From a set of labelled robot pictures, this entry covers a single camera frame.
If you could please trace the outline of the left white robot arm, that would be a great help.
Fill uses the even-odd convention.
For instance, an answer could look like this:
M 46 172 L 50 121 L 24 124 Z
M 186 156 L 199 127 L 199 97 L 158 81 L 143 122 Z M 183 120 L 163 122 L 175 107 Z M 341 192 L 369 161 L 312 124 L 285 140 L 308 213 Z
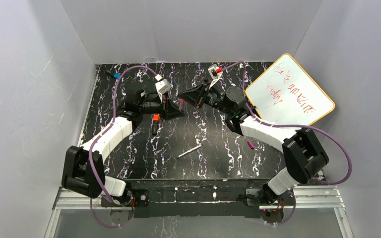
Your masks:
M 144 115 L 153 115 L 156 120 L 171 120 L 184 116 L 184 111 L 172 102 L 168 93 L 146 93 L 143 89 L 129 92 L 115 107 L 115 117 L 106 127 L 83 145 L 67 149 L 62 187 L 89 198 L 122 197 L 127 183 L 106 176 L 104 162 L 138 128 Z

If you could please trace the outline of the black orange-tipped marker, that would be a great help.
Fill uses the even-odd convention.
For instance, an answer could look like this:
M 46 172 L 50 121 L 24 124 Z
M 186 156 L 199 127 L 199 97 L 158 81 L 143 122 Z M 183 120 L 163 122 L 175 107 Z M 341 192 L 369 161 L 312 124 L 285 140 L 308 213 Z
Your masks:
M 151 125 L 151 134 L 153 136 L 156 136 L 157 133 L 158 133 L 158 129 L 159 129 L 159 121 L 158 120 L 153 120 L 152 121 L 152 125 Z

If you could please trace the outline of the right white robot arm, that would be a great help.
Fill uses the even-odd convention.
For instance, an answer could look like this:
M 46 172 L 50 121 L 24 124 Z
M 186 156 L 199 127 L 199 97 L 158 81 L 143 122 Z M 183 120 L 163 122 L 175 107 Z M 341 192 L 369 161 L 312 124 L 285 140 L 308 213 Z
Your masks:
M 273 202 L 299 184 L 306 184 L 329 162 L 329 157 L 310 128 L 278 128 L 252 116 L 242 89 L 232 86 L 220 93 L 203 84 L 182 91 L 178 97 L 195 108 L 207 104 L 227 115 L 227 127 L 239 135 L 258 139 L 284 155 L 285 168 L 248 199 Z

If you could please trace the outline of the white pen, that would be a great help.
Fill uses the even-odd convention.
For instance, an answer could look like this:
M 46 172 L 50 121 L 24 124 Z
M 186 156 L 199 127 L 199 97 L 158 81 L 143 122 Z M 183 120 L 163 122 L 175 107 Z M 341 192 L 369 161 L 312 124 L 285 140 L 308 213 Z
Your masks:
M 201 147 L 202 147 L 202 144 L 199 144 L 199 145 L 197 145 L 197 146 L 195 146 L 195 147 L 193 147 L 193 148 L 191 148 L 191 149 L 189 149 L 189 150 L 187 150 L 187 151 L 185 151 L 185 152 L 179 154 L 179 155 L 177 156 L 177 159 L 182 158 L 182 157 L 186 156 L 187 154 L 192 153 L 193 151 L 198 150 L 198 149 L 201 148 Z

